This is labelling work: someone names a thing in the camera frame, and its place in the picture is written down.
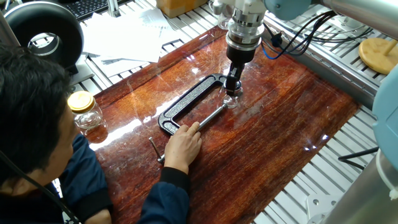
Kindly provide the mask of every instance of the white paper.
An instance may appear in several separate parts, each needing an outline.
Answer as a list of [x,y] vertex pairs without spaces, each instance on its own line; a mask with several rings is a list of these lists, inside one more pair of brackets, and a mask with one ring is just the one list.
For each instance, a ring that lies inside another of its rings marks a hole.
[[90,54],[90,58],[97,65],[97,67],[107,76],[112,77],[122,72],[137,68],[146,64],[143,61],[112,59],[107,56]]
[[143,26],[161,28],[160,41],[163,45],[173,43],[179,40],[179,38],[177,37],[177,33],[167,22],[160,9],[152,9],[143,12],[137,12],[135,14],[123,15],[121,18],[135,18],[137,23],[140,23]]
[[111,58],[158,62],[162,48],[160,28],[121,18],[94,14],[90,25],[83,29],[83,51]]

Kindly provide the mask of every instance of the red-brown wood surface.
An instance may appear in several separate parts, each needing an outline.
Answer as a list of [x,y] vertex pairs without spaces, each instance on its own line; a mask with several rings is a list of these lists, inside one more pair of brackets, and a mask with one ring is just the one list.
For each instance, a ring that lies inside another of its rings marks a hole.
[[[106,174],[114,223],[135,223],[159,179],[148,138],[163,152],[169,137],[157,124],[161,112],[203,77],[228,72],[224,35],[215,27],[96,96],[108,127],[88,138],[97,142],[91,147]],[[239,106],[202,131],[190,166],[189,223],[251,222],[359,106],[291,57],[269,60],[260,49],[241,80]],[[202,121],[222,95],[213,91],[178,123]]]

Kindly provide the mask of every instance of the hand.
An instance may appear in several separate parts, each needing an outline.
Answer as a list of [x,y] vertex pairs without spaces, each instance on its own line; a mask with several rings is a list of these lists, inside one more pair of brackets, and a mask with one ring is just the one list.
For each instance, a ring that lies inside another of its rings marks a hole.
[[85,224],[112,224],[111,214],[108,209],[101,210],[87,219]]
[[195,122],[191,128],[183,125],[175,132],[165,148],[165,167],[188,174],[188,166],[198,155],[201,146],[198,128],[199,122]]

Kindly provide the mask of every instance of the wooden disc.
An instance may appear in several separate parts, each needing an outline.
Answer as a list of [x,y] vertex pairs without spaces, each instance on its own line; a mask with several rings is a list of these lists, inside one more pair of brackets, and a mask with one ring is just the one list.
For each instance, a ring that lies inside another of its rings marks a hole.
[[387,56],[383,55],[389,43],[388,40],[381,38],[366,39],[359,45],[359,56],[369,68],[387,75],[398,64],[398,46],[395,46]]

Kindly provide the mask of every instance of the blue jacket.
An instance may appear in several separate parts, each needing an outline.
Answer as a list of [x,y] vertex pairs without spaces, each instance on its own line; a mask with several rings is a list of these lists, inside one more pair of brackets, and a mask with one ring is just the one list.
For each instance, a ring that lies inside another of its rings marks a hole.
[[[102,209],[112,208],[104,172],[88,141],[79,134],[73,142],[73,156],[59,178],[63,200],[84,223]],[[138,224],[185,223],[189,207],[189,178],[177,169],[165,167],[160,181],[149,192]],[[58,196],[52,184],[45,186]],[[63,223],[62,211],[36,190],[27,197],[0,195],[0,224]]]

